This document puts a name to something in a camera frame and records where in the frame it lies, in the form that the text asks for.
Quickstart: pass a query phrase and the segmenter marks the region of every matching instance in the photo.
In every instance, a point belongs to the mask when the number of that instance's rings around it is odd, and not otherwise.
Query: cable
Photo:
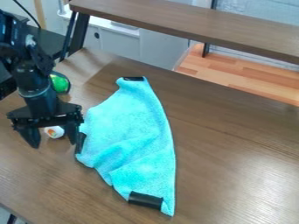
[[[12,1],[14,1],[15,4],[17,4],[24,12],[28,14],[28,16],[32,18],[32,20],[37,24],[39,29],[41,28],[36,18],[20,2],[18,2],[17,0],[12,0]]]

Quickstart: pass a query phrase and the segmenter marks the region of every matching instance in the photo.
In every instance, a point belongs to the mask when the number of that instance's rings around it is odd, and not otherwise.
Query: black metal leg
[[[211,2],[211,9],[216,10],[217,9],[218,0],[212,0]],[[202,57],[204,58],[208,53],[210,52],[210,45],[204,44],[204,51],[202,53]]]
[[[17,217],[11,213],[10,218],[7,221],[7,224],[15,224],[16,220],[17,220]]]
[[[61,51],[59,61],[64,60],[65,57],[66,57],[66,52],[67,52],[67,49],[68,49],[69,44],[70,44],[71,35],[72,35],[72,32],[73,32],[73,25],[75,23],[76,16],[77,16],[77,12],[73,11],[70,23],[67,27],[66,38],[65,38],[65,42],[63,43],[63,47],[62,47],[62,51]]]
[[[70,46],[69,55],[79,51],[83,47],[85,37],[87,35],[87,27],[90,16],[87,14],[79,13],[77,18],[76,27],[73,32],[73,40]]]
[[[202,57],[204,58],[209,52],[210,52],[210,45],[204,44],[204,50],[203,50]]]

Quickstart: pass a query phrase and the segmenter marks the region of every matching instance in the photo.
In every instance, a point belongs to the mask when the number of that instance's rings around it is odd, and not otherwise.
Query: wooden floor
[[[210,53],[195,45],[177,72],[299,106],[299,72]]]

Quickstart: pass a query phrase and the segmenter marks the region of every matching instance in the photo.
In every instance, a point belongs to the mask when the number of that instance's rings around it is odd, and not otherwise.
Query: wooden shelf
[[[72,0],[71,10],[299,64],[299,26],[164,0]]]

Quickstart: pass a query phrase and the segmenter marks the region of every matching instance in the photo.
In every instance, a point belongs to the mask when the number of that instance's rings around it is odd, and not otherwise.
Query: blue cloth
[[[163,198],[161,211],[173,216],[176,157],[163,107],[146,78],[116,83],[118,91],[87,111],[76,157],[125,200],[132,191]]]

